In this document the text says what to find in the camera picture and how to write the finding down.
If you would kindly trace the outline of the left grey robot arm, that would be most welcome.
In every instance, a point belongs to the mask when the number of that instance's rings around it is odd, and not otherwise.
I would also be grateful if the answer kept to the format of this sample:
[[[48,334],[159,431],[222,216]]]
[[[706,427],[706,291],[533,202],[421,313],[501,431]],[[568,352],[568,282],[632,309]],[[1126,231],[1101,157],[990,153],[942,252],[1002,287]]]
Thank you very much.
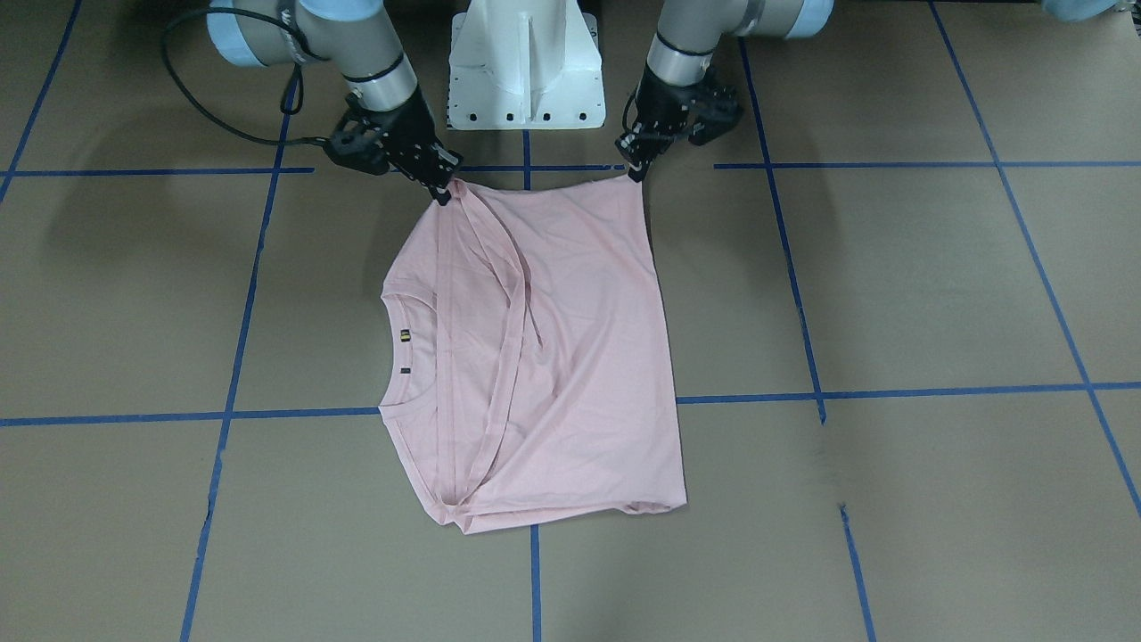
[[[645,179],[746,119],[730,170],[1135,168],[1138,52],[1097,81],[1112,1],[667,1],[617,139]]]

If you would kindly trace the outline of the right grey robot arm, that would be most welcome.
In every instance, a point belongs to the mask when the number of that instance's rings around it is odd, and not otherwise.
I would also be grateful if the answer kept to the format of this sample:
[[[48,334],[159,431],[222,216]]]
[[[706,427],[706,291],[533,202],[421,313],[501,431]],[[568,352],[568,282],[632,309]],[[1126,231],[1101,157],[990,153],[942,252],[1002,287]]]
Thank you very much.
[[[212,44],[240,68],[333,65],[348,87],[347,109],[314,144],[339,166],[374,176],[395,169],[448,203],[462,159],[440,143],[382,1],[212,1],[205,21]]]

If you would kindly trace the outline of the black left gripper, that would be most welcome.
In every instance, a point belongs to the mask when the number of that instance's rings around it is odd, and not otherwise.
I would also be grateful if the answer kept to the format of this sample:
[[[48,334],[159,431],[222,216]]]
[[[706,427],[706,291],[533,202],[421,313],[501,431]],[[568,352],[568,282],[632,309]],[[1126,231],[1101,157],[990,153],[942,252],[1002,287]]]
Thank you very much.
[[[729,133],[744,109],[734,86],[718,82],[709,70],[691,86],[671,86],[649,66],[622,112],[617,151],[628,163],[628,178],[641,184],[654,161],[673,144],[702,146]]]

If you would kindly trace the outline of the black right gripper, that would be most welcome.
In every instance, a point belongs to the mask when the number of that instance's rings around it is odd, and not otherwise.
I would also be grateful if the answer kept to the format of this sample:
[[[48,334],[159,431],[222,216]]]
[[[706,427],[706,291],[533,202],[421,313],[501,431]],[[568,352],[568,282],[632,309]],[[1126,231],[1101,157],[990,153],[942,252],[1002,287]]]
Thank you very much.
[[[354,94],[347,94],[346,104],[346,112],[323,143],[331,162],[372,176],[395,169],[431,190],[439,206],[450,204],[462,157],[446,149],[437,137],[422,90],[415,89],[407,101],[386,112],[367,109]]]

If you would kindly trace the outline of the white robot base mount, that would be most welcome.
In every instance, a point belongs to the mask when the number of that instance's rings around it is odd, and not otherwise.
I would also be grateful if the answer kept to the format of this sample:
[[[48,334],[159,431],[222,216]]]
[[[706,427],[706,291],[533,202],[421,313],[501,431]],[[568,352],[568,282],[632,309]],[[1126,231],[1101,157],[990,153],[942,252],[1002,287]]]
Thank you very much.
[[[607,117],[596,17],[576,1],[472,1],[451,21],[446,123],[594,129]]]

